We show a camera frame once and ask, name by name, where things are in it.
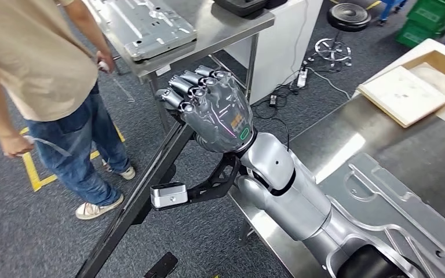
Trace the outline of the person's hand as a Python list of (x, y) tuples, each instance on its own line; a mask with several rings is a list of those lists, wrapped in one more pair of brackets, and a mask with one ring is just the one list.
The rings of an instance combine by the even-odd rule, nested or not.
[(115, 69), (115, 61), (111, 52), (97, 51), (97, 67), (100, 71), (111, 74)]
[(33, 143), (29, 142), (19, 133), (0, 135), (2, 152), (9, 158), (21, 156), (33, 149)]

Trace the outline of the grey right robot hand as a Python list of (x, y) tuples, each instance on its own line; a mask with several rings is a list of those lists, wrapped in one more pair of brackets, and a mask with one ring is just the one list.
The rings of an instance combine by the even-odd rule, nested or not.
[(210, 152), (239, 152), (255, 135), (250, 105), (228, 71), (200, 65), (172, 76), (168, 87), (157, 90), (155, 97)]

